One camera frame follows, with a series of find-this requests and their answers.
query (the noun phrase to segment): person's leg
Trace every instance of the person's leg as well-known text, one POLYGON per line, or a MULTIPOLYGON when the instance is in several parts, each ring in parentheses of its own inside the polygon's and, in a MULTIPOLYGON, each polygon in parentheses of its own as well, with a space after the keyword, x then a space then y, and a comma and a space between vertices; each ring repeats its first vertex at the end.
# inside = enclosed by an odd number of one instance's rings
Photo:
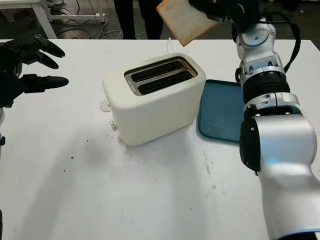
POLYGON ((160 39, 164 22, 156 10, 161 0, 139 0, 142 18, 148 39, 160 39))
POLYGON ((136 39, 133 0, 114 0, 123 39, 136 39))

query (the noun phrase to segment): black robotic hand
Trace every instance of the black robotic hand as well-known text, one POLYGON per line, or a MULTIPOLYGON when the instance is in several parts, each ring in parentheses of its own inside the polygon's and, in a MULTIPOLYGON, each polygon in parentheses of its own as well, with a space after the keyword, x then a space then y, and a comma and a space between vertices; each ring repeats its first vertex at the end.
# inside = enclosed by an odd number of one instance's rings
POLYGON ((11 107, 14 99, 22 93, 44 92, 69 83, 66 78, 58 76, 25 74, 19 78, 22 64, 39 62, 52 69, 59 67, 40 50, 59 58, 65 56, 64 51, 39 33, 0 43, 0 108, 11 107))
POLYGON ((208 19, 232 20, 240 33, 261 18, 259 0, 189 0, 189 4, 204 12, 208 19))

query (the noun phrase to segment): white robotic arm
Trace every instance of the white robotic arm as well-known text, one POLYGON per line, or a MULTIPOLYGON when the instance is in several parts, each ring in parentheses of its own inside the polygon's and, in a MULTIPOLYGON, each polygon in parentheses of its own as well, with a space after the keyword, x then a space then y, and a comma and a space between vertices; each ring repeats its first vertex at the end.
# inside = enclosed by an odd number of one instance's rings
POLYGON ((317 239, 320 182, 311 171, 317 138, 290 93, 275 37, 271 24, 257 23, 236 38, 245 101, 241 159, 259 176, 269 238, 317 239))

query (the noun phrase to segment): table surface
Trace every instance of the table surface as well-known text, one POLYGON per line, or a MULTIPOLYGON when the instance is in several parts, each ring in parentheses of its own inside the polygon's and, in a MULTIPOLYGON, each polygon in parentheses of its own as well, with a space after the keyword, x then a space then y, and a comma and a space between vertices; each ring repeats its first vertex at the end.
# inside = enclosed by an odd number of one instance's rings
MULTIPOLYGON (((23 94, 5 109, 0 160, 4 240, 267 240, 259 179, 239 145, 198 137, 196 122, 130 147, 101 112, 102 79, 124 64, 166 54, 166 40, 54 40, 58 70, 39 63, 24 74, 64 76, 69 85, 23 94)), ((293 40, 277 40, 285 64, 293 40)), ((232 40, 195 40, 190 55, 208 79, 235 81, 232 40)), ((319 137, 320 53, 304 40, 287 73, 319 137)), ((312 170, 320 178, 319 155, 312 170)))

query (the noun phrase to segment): toaster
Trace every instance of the toaster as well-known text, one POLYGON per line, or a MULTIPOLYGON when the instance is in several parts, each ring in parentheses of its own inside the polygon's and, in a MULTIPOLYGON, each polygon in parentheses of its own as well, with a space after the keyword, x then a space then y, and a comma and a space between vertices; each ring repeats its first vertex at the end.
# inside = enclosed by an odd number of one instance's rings
POLYGON ((195 119, 206 75, 182 53, 123 67, 103 80, 111 127, 127 145, 140 145, 171 133, 195 119))

